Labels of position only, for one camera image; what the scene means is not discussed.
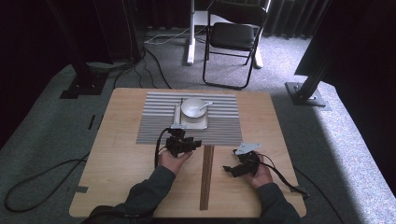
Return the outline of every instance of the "chair seat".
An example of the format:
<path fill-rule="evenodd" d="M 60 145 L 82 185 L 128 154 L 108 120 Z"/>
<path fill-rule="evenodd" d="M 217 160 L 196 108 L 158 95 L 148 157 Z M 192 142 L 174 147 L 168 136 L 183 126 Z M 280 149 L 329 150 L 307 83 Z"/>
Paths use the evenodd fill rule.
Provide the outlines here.
<path fill-rule="evenodd" d="M 251 50 L 254 31 L 249 25 L 216 22 L 213 25 L 210 45 L 215 48 Z"/>

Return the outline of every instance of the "metal stand base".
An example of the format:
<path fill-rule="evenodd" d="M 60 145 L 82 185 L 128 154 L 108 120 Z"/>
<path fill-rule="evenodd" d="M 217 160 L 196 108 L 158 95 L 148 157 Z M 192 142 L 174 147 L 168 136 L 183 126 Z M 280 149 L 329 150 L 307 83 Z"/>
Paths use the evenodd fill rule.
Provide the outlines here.
<path fill-rule="evenodd" d="M 326 111 L 331 111 L 332 109 L 330 108 L 329 104 L 325 102 L 319 91 L 315 90 L 314 94 L 307 99 L 303 100 L 298 97 L 298 90 L 303 86 L 304 83 L 298 83 L 298 82 L 287 82 L 285 83 L 286 89 L 288 90 L 291 100 L 295 105 L 311 105 L 311 106 L 318 106 L 321 110 L 326 110 Z"/>
<path fill-rule="evenodd" d="M 100 95 L 105 86 L 108 73 L 93 74 L 91 84 L 82 86 L 79 85 L 78 76 L 75 77 L 72 84 L 70 84 L 67 91 L 63 91 L 60 99 L 77 99 L 80 95 Z"/>

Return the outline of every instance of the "human hand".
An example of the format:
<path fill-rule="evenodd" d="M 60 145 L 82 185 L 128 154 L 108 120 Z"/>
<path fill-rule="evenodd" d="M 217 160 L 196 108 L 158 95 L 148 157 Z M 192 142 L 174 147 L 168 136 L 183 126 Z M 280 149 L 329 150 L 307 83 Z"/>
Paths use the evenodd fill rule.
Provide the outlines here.
<path fill-rule="evenodd" d="M 260 155 L 259 153 L 257 153 L 257 156 L 259 157 L 261 162 L 264 162 L 263 155 Z M 261 187 L 263 185 L 274 182 L 272 179 L 272 176 L 271 176 L 270 169 L 267 166 L 262 165 L 262 164 L 260 164 L 259 167 L 257 168 L 257 172 L 255 175 L 249 173 L 249 174 L 243 175 L 243 177 L 254 189 L 258 189 L 259 187 Z"/>
<path fill-rule="evenodd" d="M 192 151 L 185 152 L 183 155 L 175 158 L 169 150 L 162 152 L 158 159 L 158 165 L 168 168 L 175 175 L 180 170 L 181 165 L 192 155 Z"/>

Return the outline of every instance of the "person's left hand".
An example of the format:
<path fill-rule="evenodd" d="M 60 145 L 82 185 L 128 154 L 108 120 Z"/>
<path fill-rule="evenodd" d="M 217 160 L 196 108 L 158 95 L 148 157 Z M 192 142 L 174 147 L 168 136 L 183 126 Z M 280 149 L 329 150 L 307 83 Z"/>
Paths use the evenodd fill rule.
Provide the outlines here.
<path fill-rule="evenodd" d="M 159 156 L 158 165 L 168 168 L 175 175 L 180 170 L 181 165 L 192 155 L 192 151 L 175 158 L 169 150 L 165 150 Z"/>

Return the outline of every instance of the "cable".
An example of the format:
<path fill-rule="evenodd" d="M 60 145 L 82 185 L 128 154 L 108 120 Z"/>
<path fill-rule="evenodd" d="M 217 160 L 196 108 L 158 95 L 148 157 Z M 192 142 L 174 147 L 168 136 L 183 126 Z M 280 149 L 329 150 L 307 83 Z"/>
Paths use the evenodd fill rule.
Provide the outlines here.
<path fill-rule="evenodd" d="M 161 72 L 161 76 L 163 77 L 163 81 L 166 83 L 166 85 L 168 86 L 169 89 L 172 90 L 172 87 L 169 85 L 169 83 L 166 81 L 165 76 L 163 75 L 163 70 L 161 68 L 160 62 L 158 62 L 157 57 L 155 57 L 155 55 L 153 53 L 151 53 L 151 51 L 149 51 L 148 49 L 146 49 L 146 47 L 144 47 L 144 50 L 146 50 L 154 59 L 155 62 L 157 63 L 158 67 L 160 68 L 160 72 Z"/>
<path fill-rule="evenodd" d="M 197 35 L 197 34 L 201 33 L 205 28 L 206 28 L 206 26 L 204 26 L 204 28 L 202 28 L 202 29 L 199 30 L 198 32 L 195 32 L 195 34 Z M 149 40 L 145 41 L 144 43 L 145 43 L 145 44 L 150 44 L 150 45 L 161 45 L 161 44 L 165 44 L 165 43 L 167 43 L 167 42 L 169 42 L 169 41 L 175 39 L 175 38 L 178 37 L 178 36 L 182 36 L 182 37 L 184 37 L 184 38 L 189 38 L 189 37 L 190 37 L 189 35 L 183 35 L 183 34 L 186 33 L 188 30 L 190 30 L 190 28 L 187 28 L 186 30 L 184 30 L 183 32 L 181 32 L 181 33 L 178 34 L 178 35 L 155 35 L 154 37 L 150 38 Z M 151 40 L 153 40 L 153 39 L 155 39 L 155 38 L 157 38 L 157 37 L 160 37 L 160 36 L 172 36 L 172 37 L 169 38 L 169 39 L 167 39 L 167 40 L 165 40 L 165 41 L 163 41 L 163 42 L 161 42 L 161 43 L 152 43 L 152 42 L 149 42 L 149 41 L 151 41 Z"/>
<path fill-rule="evenodd" d="M 160 152 L 160 144 L 161 144 L 161 139 L 163 138 L 163 134 L 170 130 L 171 130 L 170 128 L 165 128 L 160 133 L 160 136 L 157 139 L 157 145 L 155 146 L 155 154 L 154 154 L 154 169 L 157 168 L 157 166 L 158 166 L 158 153 Z"/>
<path fill-rule="evenodd" d="M 332 210 L 334 211 L 334 213 L 337 215 L 338 219 L 341 221 L 341 223 L 345 223 L 344 220 L 341 218 L 340 214 L 338 214 L 337 210 L 335 209 L 335 207 L 332 205 L 332 203 L 330 202 L 329 198 L 324 194 L 324 192 L 320 189 L 320 187 L 311 179 L 309 178 L 306 174 L 304 174 L 303 172 L 301 172 L 299 169 L 297 169 L 295 166 L 293 166 L 293 169 L 295 171 L 297 171 L 298 173 L 300 173 L 303 177 L 305 177 L 309 182 L 311 182 L 311 184 L 319 191 L 319 193 L 323 196 L 323 198 L 326 200 L 326 202 L 329 204 L 329 206 L 332 208 Z"/>
<path fill-rule="evenodd" d="M 138 73 L 137 71 L 136 71 L 136 66 L 134 67 L 134 71 L 137 73 L 137 75 L 139 76 L 139 82 L 138 82 L 138 84 L 139 84 L 139 87 L 141 88 L 141 89 L 143 89 L 143 87 L 142 87 L 142 76 L 140 75 L 140 73 Z"/>
<path fill-rule="evenodd" d="M 45 171 L 43 171 L 43 172 L 41 172 L 41 173 L 39 173 L 39 174 L 37 174 L 37 175 L 33 175 L 33 176 L 31 176 L 31 177 L 29 177 L 29 178 L 27 178 L 27 179 L 22 180 L 21 182 L 19 182 L 18 184 L 16 184 L 14 187 L 12 187 L 12 188 L 8 191 L 8 193 L 7 193 L 7 195 L 6 195 L 5 199 L 4 199 L 4 207 L 5 207 L 8 211 L 13 212 L 13 213 L 28 212 L 28 211 L 31 211 L 31 210 L 37 208 L 38 206 L 40 206 L 41 204 L 43 204 L 46 200 L 48 200 L 48 199 L 56 192 L 56 190 L 58 190 L 58 188 L 64 183 L 64 181 L 73 173 L 73 171 L 74 171 L 82 162 L 85 162 L 85 161 L 86 161 L 85 159 L 88 157 L 88 155 L 90 155 L 90 153 L 87 153 L 87 154 L 84 155 L 84 157 L 82 157 L 81 159 L 74 159 L 74 160 L 69 160 L 69 161 L 61 162 L 61 163 L 59 163 L 58 165 L 55 165 L 55 166 L 50 167 L 48 170 L 45 170 Z M 36 178 L 42 176 L 43 174 L 45 174 L 45 173 L 47 173 L 47 172 L 49 172 L 49 171 L 51 171 L 51 170 L 53 170 L 53 169 L 55 169 L 55 168 L 57 168 L 57 167 L 59 167 L 59 166 L 65 165 L 65 164 L 67 164 L 67 163 L 69 163 L 69 162 L 71 162 L 71 161 L 78 161 L 78 163 L 77 163 L 76 165 L 73 166 L 73 168 L 72 168 L 72 169 L 69 171 L 69 173 L 64 177 L 64 179 L 62 179 L 62 181 L 55 187 L 55 189 L 53 189 L 52 192 L 50 192 L 49 195 L 47 195 L 43 200 L 41 200 L 40 202 L 38 202 L 37 204 L 35 204 L 35 205 L 31 206 L 31 207 L 24 208 L 24 209 L 17 209 L 17 208 L 12 208 L 11 206 L 9 206 L 8 198 L 9 198 L 9 196 L 12 194 L 12 192 L 13 192 L 15 189 L 17 189 L 18 187 L 20 187 L 20 186 L 22 186 L 22 185 L 28 183 L 28 182 L 31 181 L 31 180 L 34 180 L 34 179 L 36 179 Z"/>
<path fill-rule="evenodd" d="M 271 168 L 271 169 L 277 174 L 277 176 L 279 176 L 279 179 L 280 179 L 286 186 L 288 186 L 289 188 L 291 188 L 291 189 L 293 189 L 293 190 L 295 190 L 295 191 L 301 193 L 305 198 L 309 197 L 309 193 L 308 193 L 308 192 L 305 192 L 305 191 L 303 191 L 303 190 L 301 190 L 301 189 L 297 189 L 297 188 L 294 187 L 292 184 L 290 184 L 290 183 L 286 180 L 285 176 L 283 176 L 274 166 L 269 165 L 269 164 L 267 164 L 267 163 L 265 163 L 265 162 L 260 162 L 260 164 L 262 164 L 262 165 L 264 165 L 264 166 L 267 166 L 267 167 Z"/>
<path fill-rule="evenodd" d="M 151 85 L 152 85 L 155 89 L 158 89 L 158 87 L 155 86 L 154 77 L 152 76 L 151 72 L 147 69 L 148 63 L 146 62 L 145 59 L 143 59 L 143 62 L 145 63 L 144 69 L 145 69 L 146 71 L 148 71 L 149 76 L 151 77 Z"/>
<path fill-rule="evenodd" d="M 273 164 L 273 166 L 275 167 L 275 164 L 274 164 L 274 162 L 271 160 L 271 158 L 269 158 L 268 156 L 266 156 L 266 155 L 264 155 L 264 154 L 261 154 L 261 153 L 257 153 L 258 155 L 261 155 L 261 156 L 264 156 L 265 158 L 267 158 L 272 164 Z"/>
<path fill-rule="evenodd" d="M 178 37 L 178 36 L 180 36 L 180 35 L 183 35 L 183 34 L 186 33 L 188 30 L 190 30 L 190 28 L 184 30 L 183 32 L 181 32 L 181 33 L 178 34 L 178 35 L 156 35 L 156 36 L 152 37 L 151 39 L 145 41 L 144 43 L 145 43 L 145 44 L 151 44 L 151 45 L 161 45 L 161 44 L 165 44 L 165 43 L 171 41 L 172 39 L 175 39 L 176 37 Z M 151 41 L 151 40 L 153 40 L 153 39 L 155 39 L 155 38 L 157 38 L 157 37 L 159 37 L 159 36 L 172 36 L 172 38 L 169 38 L 169 39 L 167 39 L 167 40 L 165 40 L 165 41 L 163 41 L 163 42 L 161 42 L 161 43 L 151 43 L 151 42 L 149 42 L 149 41 Z"/>

